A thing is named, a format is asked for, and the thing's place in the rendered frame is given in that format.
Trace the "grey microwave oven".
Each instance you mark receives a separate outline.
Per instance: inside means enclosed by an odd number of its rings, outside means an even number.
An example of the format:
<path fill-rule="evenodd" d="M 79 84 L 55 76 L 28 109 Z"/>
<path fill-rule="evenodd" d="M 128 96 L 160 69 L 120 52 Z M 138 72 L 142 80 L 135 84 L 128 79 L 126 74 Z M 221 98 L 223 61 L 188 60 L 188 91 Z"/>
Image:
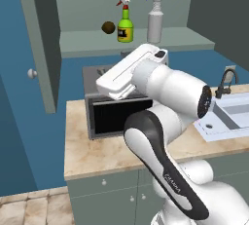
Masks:
<path fill-rule="evenodd" d="M 153 106 L 151 99 L 138 92 L 122 100 L 100 94 L 95 81 L 111 67 L 112 64 L 83 68 L 89 139 L 122 135 L 129 115 Z"/>

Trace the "grey-green drawer front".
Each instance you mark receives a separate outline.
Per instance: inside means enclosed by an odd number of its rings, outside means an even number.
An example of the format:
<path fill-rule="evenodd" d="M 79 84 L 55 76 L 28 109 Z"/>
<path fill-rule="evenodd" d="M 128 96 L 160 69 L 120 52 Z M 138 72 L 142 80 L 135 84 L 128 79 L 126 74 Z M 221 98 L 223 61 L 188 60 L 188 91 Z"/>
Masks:
<path fill-rule="evenodd" d="M 106 180 L 106 185 L 102 185 L 102 179 Z M 137 181 L 138 171 L 129 170 L 94 177 L 68 180 L 67 187 L 69 196 L 73 199 L 135 187 L 137 185 Z"/>

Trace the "brown round fruit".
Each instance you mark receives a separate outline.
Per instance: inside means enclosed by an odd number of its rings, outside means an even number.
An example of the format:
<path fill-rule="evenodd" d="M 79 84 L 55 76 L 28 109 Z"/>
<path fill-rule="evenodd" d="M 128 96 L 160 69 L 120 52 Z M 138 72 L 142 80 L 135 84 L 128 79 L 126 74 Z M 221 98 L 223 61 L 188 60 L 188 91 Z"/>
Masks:
<path fill-rule="evenodd" d="M 116 30 L 116 25 L 113 24 L 111 21 L 105 21 L 102 26 L 101 29 L 104 33 L 106 34 L 112 34 L 115 32 Z"/>

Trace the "grey-green base cabinet door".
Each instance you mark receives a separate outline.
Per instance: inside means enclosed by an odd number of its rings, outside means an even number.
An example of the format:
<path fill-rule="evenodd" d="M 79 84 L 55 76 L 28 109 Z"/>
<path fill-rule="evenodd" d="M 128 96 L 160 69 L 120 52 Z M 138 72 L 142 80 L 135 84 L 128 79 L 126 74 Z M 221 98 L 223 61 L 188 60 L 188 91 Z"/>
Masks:
<path fill-rule="evenodd" d="M 134 225 L 137 188 L 71 199 L 75 225 Z"/>
<path fill-rule="evenodd" d="M 141 169 L 138 174 L 138 192 L 135 225 L 150 225 L 153 217 L 160 211 L 163 199 L 153 187 L 153 178 L 147 169 Z"/>

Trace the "white round door knob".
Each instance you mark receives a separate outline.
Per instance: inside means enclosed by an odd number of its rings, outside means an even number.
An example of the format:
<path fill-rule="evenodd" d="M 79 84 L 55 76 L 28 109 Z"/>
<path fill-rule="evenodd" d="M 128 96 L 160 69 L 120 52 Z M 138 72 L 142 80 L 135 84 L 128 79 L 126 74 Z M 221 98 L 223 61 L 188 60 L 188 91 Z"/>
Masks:
<path fill-rule="evenodd" d="M 37 77 L 37 75 L 38 75 L 38 73 L 32 68 L 30 68 L 27 71 L 27 76 L 28 76 L 29 79 L 35 79 Z"/>

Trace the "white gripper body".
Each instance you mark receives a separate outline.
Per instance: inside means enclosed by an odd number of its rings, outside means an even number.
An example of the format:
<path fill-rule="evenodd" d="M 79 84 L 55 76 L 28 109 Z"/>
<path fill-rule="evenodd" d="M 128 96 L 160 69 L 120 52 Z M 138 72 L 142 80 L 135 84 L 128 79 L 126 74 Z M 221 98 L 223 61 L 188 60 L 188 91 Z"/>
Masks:
<path fill-rule="evenodd" d="M 153 57 L 158 50 L 154 45 L 140 45 L 96 80 L 98 91 L 115 100 L 126 98 L 135 90 L 131 83 L 135 67 L 144 59 Z"/>

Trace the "dark grey-green cabinet door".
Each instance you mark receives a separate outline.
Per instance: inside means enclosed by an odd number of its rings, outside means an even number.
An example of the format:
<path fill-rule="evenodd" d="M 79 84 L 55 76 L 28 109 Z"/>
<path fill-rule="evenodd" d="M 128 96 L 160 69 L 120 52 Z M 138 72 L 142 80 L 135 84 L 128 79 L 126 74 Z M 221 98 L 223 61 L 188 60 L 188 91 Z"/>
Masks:
<path fill-rule="evenodd" d="M 249 70 L 249 0 L 191 0 L 187 26 Z"/>

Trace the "grey-green cabinet door with knob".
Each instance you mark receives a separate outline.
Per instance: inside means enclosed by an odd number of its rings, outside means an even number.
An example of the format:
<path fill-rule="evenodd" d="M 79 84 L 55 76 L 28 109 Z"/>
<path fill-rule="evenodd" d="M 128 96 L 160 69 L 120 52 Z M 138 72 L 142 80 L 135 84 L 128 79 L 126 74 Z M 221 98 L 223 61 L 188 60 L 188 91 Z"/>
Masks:
<path fill-rule="evenodd" d="M 20 0 L 45 111 L 56 112 L 61 68 L 56 0 Z"/>

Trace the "white wall socket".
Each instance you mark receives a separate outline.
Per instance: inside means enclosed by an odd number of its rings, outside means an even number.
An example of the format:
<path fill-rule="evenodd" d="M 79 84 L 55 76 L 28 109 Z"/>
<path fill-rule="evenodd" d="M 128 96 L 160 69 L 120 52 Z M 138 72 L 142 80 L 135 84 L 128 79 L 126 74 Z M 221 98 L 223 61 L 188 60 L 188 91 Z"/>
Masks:
<path fill-rule="evenodd" d="M 226 69 L 235 69 L 235 65 L 229 65 L 229 66 L 226 67 Z M 226 74 L 225 82 L 226 82 L 226 83 L 230 83 L 231 80 L 232 80 L 232 78 L 233 78 L 233 73 L 229 71 L 229 72 Z"/>

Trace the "grey-green base cabinet front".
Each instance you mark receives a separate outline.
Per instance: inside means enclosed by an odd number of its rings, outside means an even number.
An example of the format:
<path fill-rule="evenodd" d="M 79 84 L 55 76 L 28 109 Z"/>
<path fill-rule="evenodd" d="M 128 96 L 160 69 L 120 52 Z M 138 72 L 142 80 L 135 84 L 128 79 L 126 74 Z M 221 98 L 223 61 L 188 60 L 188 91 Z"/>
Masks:
<path fill-rule="evenodd" d="M 234 187 L 249 205 L 249 152 L 207 159 L 214 180 Z"/>

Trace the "green spray bottle red nozzle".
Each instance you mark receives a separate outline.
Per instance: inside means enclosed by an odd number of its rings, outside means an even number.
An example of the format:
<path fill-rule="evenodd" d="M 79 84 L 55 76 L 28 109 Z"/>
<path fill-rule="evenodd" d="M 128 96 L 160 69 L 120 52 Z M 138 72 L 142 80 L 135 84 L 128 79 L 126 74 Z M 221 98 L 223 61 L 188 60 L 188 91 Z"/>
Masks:
<path fill-rule="evenodd" d="M 130 0 L 119 0 L 118 6 L 123 6 L 122 18 L 118 23 L 118 41 L 130 43 L 133 41 L 133 23 L 129 18 L 128 3 Z"/>

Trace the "grey-green wall cabinet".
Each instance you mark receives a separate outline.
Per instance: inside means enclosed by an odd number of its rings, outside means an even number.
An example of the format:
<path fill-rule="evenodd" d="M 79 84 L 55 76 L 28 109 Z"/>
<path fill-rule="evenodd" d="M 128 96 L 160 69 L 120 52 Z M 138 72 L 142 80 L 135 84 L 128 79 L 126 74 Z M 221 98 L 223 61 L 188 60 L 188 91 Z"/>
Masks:
<path fill-rule="evenodd" d="M 128 52 L 147 41 L 148 13 L 153 0 L 130 0 L 129 15 L 134 40 L 120 43 L 106 34 L 102 24 L 119 22 L 119 0 L 56 0 L 61 29 L 60 48 L 64 58 L 109 56 Z M 187 26 L 191 0 L 162 0 L 163 26 L 159 46 L 170 51 L 212 50 L 214 43 Z"/>

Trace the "white spray bottle blue trigger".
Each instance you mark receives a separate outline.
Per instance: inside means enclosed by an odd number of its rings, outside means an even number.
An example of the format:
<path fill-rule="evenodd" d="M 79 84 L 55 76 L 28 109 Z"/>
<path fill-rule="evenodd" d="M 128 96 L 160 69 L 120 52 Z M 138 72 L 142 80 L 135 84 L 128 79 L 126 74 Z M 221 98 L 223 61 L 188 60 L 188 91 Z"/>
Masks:
<path fill-rule="evenodd" d="M 157 44 L 161 39 L 163 12 L 161 11 L 161 0 L 153 0 L 153 8 L 148 14 L 147 41 Z"/>

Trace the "black tap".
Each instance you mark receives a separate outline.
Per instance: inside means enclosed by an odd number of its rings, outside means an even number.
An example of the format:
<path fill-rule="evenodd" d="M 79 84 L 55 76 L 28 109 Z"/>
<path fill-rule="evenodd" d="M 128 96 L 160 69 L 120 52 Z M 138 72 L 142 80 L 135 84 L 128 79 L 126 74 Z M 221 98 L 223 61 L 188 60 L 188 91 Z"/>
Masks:
<path fill-rule="evenodd" d="M 236 71 L 234 69 L 226 69 L 224 74 L 223 74 L 222 81 L 221 81 L 218 89 L 215 91 L 215 97 L 218 99 L 221 99 L 223 94 L 230 94 L 231 93 L 231 87 L 227 87 L 227 88 L 224 87 L 225 77 L 229 71 L 233 73 L 233 76 L 235 77 L 235 82 L 238 83 L 238 75 L 237 75 Z"/>

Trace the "pale grey sink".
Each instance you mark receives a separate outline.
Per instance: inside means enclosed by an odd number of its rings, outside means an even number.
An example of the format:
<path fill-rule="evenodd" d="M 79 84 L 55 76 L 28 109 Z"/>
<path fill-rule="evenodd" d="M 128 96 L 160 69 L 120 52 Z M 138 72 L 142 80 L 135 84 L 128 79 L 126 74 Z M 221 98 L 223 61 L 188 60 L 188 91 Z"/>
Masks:
<path fill-rule="evenodd" d="M 249 136 L 249 93 L 213 97 L 207 114 L 194 125 L 206 142 Z"/>

